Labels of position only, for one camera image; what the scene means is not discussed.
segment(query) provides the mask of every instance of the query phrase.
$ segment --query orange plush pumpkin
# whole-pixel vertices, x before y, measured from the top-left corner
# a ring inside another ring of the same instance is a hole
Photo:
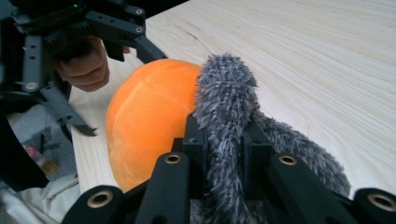
[[[113,175],[123,191],[148,180],[156,160],[183,137],[201,66],[163,59],[137,68],[117,89],[106,115]]]

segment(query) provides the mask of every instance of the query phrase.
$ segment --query table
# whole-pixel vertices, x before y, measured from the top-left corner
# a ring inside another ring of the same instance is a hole
[[[241,57],[258,79],[262,111],[325,147],[345,167],[352,194],[396,194],[396,2],[393,0],[190,0],[147,20],[169,58]],[[108,162],[106,108],[142,65],[110,60],[110,82],[70,103],[96,137],[73,131],[81,193],[117,186]]]

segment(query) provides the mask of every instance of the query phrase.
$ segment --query stuffed animal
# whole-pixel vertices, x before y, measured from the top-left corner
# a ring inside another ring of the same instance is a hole
[[[183,137],[193,112],[210,149],[205,197],[191,202],[191,223],[265,223],[262,202],[245,200],[239,176],[239,139],[251,117],[276,152],[301,158],[329,189],[347,196],[342,166],[289,125],[267,118],[255,88],[255,77],[230,54],[210,56],[204,67],[166,59],[136,69],[115,93],[106,118],[120,187],[127,191],[149,179],[157,158]]]

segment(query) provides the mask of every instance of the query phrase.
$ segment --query gray plush tail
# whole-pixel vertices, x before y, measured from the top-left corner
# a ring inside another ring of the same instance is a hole
[[[285,123],[260,112],[256,79],[243,62],[230,54],[212,55],[197,85],[194,116],[208,134],[205,198],[192,202],[191,223],[265,223],[262,202],[245,200],[240,167],[240,139],[253,116],[276,152],[300,157],[330,189],[348,195],[341,165],[323,148]]]

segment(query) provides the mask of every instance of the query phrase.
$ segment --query white cloth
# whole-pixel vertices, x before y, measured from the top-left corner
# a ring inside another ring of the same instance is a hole
[[[76,175],[49,182],[43,189],[0,190],[0,223],[57,224],[80,196]]]

